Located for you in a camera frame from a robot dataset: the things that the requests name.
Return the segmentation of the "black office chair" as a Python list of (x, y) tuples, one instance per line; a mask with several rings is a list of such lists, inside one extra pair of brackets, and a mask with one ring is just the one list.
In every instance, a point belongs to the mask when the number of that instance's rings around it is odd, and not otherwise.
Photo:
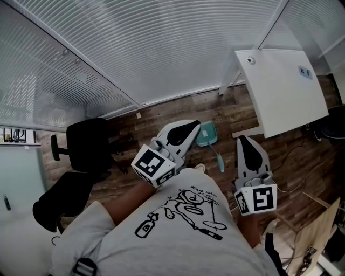
[(85, 208), (93, 185), (111, 175), (112, 166), (127, 174), (128, 170), (113, 158), (134, 140), (127, 134), (113, 142), (108, 138), (107, 121), (101, 118), (74, 123), (66, 130), (66, 148), (58, 146), (56, 135), (51, 136), (55, 161), (61, 155), (70, 159), (73, 171), (61, 178), (33, 204), (36, 222), (50, 232), (57, 232), (62, 217), (78, 216)]

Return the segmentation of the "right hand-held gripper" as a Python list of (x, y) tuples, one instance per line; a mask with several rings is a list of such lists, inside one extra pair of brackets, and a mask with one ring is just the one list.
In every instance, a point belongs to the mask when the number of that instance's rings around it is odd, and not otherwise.
[[(270, 171), (270, 162), (263, 147), (248, 136), (237, 138), (237, 169), (239, 177), (247, 177), (248, 171), (259, 174)], [(248, 216), (277, 209), (277, 184), (272, 173), (254, 177), (237, 188), (234, 197), (240, 214)]]

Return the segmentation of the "teal dustpan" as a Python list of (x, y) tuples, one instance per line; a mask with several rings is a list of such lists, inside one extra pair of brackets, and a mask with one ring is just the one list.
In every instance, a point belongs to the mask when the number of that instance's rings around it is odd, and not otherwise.
[(223, 173), (225, 171), (223, 158), (221, 154), (217, 152), (215, 148), (213, 147), (213, 144), (215, 144), (217, 141), (218, 141), (218, 135), (217, 135), (216, 127), (213, 121), (207, 121), (207, 122), (201, 123), (201, 128), (197, 135), (196, 143), (199, 147), (210, 147), (212, 149), (212, 151), (217, 156), (217, 162), (218, 162), (218, 167), (220, 169), (220, 172)]

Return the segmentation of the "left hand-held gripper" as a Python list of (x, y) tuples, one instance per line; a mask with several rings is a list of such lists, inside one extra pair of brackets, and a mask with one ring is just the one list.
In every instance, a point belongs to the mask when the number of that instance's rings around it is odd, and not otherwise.
[(135, 173), (154, 188), (176, 176), (200, 128), (198, 120), (180, 120), (165, 125), (135, 156), (131, 163)]

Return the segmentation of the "person in white patterned shirt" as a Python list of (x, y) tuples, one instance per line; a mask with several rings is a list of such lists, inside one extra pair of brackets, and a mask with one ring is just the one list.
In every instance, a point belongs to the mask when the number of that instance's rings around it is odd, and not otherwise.
[(78, 276), (90, 258), (96, 276), (279, 276), (258, 244), (252, 248), (216, 182), (186, 168), (115, 225), (93, 202), (63, 232), (52, 253), (54, 276)]

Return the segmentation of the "person's right forearm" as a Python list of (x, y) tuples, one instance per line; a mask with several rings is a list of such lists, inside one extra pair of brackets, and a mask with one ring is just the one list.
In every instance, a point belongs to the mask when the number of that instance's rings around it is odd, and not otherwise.
[(237, 226), (252, 248), (260, 244), (260, 232), (256, 215), (239, 216), (237, 219)]

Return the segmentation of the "white table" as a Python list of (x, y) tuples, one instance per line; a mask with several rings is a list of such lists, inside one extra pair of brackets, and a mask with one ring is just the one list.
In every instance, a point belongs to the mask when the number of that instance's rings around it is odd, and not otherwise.
[[(240, 50), (235, 55), (259, 125), (232, 133), (234, 139), (259, 134), (273, 137), (328, 115), (321, 86), (304, 51)], [(256, 60), (254, 65), (246, 61), (248, 56)], [(312, 80), (299, 73), (299, 65), (312, 72)]]

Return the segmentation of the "light wooden table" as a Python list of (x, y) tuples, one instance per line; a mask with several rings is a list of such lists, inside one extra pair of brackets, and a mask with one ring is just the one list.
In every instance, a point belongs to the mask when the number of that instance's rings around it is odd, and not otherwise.
[(289, 276), (298, 276), (298, 271), (304, 264), (303, 258), (309, 247), (316, 249), (316, 252), (311, 256), (309, 267), (301, 275), (306, 275), (316, 266), (319, 256), (328, 243), (339, 205), (340, 199), (338, 198), (331, 205), (328, 204), (326, 210), (313, 222), (296, 234), (293, 259), (287, 270)]

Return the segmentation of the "wooden stick frame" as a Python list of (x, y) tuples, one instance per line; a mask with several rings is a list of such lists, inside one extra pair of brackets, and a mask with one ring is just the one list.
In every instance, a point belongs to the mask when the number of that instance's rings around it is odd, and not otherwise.
[[(310, 195), (306, 192), (303, 192), (303, 194), (307, 197), (309, 197), (310, 199), (312, 199), (313, 201), (319, 203), (320, 205), (322, 205), (323, 207), (325, 207), (326, 209), (330, 207), (330, 204), (323, 201), (322, 199), (314, 196), (314, 195)], [(294, 226), (292, 223), (290, 223), (283, 215), (281, 215), (278, 211), (274, 211), (273, 212), (275, 217), (277, 219), (280, 219), (284, 224), (286, 224), (294, 233), (298, 233), (300, 231), (299, 228), (297, 228), (296, 226)]]

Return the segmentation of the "white slatted blinds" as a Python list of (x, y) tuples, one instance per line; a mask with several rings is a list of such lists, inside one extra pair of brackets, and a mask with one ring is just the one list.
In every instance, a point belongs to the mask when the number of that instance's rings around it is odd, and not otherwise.
[(5, 0), (131, 98), (154, 105), (241, 79), (238, 50), (345, 40), (341, 0)]

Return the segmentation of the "table socket panel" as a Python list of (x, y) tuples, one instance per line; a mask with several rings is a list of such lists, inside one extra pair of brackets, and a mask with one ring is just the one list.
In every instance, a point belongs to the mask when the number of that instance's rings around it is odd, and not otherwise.
[(308, 79), (310, 79), (310, 80), (313, 79), (312, 72), (311, 72), (309, 69), (307, 69), (307, 68), (305, 68), (305, 67), (299, 65), (299, 66), (298, 66), (298, 70), (299, 70), (299, 73), (300, 73), (303, 77), (308, 78)]

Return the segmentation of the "person's left forearm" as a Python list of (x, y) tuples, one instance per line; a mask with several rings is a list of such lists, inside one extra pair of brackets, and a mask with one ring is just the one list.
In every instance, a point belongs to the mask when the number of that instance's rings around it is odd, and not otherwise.
[(139, 183), (120, 197), (104, 203), (103, 207), (109, 213), (114, 224), (119, 225), (155, 192), (156, 188), (148, 183)]

